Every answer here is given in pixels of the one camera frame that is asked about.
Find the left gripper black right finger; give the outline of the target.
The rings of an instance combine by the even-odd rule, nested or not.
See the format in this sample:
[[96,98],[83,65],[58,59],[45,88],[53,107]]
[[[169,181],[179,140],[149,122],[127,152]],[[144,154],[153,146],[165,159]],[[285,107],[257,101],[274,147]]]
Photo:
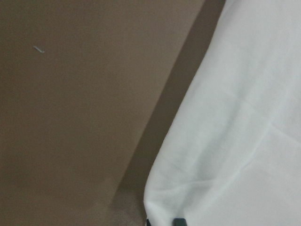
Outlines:
[[186,219],[184,218],[174,218],[173,226],[187,226]]

